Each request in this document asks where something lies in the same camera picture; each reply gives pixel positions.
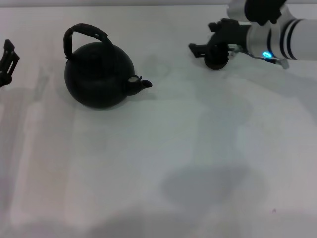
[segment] kettle spout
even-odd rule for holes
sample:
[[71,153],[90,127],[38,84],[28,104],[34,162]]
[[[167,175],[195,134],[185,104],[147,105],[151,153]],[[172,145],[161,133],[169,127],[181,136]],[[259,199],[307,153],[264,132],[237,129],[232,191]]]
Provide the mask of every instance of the kettle spout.
[[142,80],[142,77],[133,76],[126,84],[126,95],[132,96],[141,92],[143,89],[151,88],[152,83],[147,80]]

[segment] black object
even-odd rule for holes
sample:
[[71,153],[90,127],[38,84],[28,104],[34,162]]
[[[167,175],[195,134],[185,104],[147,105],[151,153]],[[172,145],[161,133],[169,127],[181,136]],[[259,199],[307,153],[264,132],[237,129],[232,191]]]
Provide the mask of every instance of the black object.
[[[101,42],[81,46],[72,52],[72,35],[78,32]],[[152,87],[147,80],[135,76],[129,56],[112,44],[102,30],[87,24],[77,24],[64,35],[64,52],[68,61],[65,83],[70,94],[80,103],[92,108],[118,104],[127,96]]]
[[289,56],[293,59],[293,60],[297,60],[295,58],[295,56],[293,55],[292,49],[291,49],[291,39],[292,39],[292,34],[293,31],[295,29],[295,26],[297,26],[297,24],[302,21],[302,19],[298,19],[295,21],[295,23],[291,26],[291,29],[289,30],[289,33],[287,35],[287,51],[289,53]]
[[245,16],[250,22],[257,22],[264,26],[268,21],[277,23],[281,14],[281,7],[286,0],[247,0],[245,3]]
[[205,59],[208,68],[220,70],[227,65],[229,51],[233,50],[228,44],[238,45],[242,51],[247,51],[246,39],[249,28],[250,25],[240,25],[236,20],[222,19],[218,23],[209,24],[209,29],[214,35],[206,45],[190,44],[189,48],[196,58]]
[[5,40],[4,53],[0,61],[0,88],[12,82],[12,74],[20,60],[14,49],[12,42]]

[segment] kettle body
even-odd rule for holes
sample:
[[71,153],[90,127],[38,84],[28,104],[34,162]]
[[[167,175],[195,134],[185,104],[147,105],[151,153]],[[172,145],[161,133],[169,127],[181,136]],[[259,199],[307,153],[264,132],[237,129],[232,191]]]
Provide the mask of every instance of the kettle body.
[[[86,44],[72,52],[71,37],[75,31],[101,42]],[[66,87],[85,106],[111,107],[127,96],[152,87],[149,81],[135,76],[130,57],[96,27],[77,24],[70,28],[64,36],[64,51],[68,58],[64,74]]]

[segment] kettle handle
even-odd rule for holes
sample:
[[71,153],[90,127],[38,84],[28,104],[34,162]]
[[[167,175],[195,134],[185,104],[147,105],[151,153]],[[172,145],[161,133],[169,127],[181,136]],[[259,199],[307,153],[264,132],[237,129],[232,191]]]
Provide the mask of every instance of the kettle handle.
[[117,55],[116,55],[113,43],[111,42],[111,40],[109,40],[108,35],[105,32],[103,32],[102,30],[100,30],[99,28],[95,26],[80,23],[69,28],[65,32],[65,35],[64,35],[64,52],[65,52],[66,58],[68,58],[69,60],[74,59],[73,42],[72,42],[72,36],[74,32],[78,32],[86,36],[91,36],[100,40],[106,47],[109,47],[110,54],[112,54],[112,56],[115,59],[117,59]]

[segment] metal bracket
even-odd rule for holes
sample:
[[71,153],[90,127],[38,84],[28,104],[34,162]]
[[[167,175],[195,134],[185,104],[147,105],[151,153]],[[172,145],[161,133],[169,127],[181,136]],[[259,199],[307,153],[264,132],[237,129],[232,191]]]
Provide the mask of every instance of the metal bracket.
[[282,66],[283,69],[289,69],[289,63],[287,59],[280,59],[276,62],[276,64]]
[[12,74],[20,60],[14,49],[12,42],[5,40],[4,53],[0,61],[0,88],[12,82]]

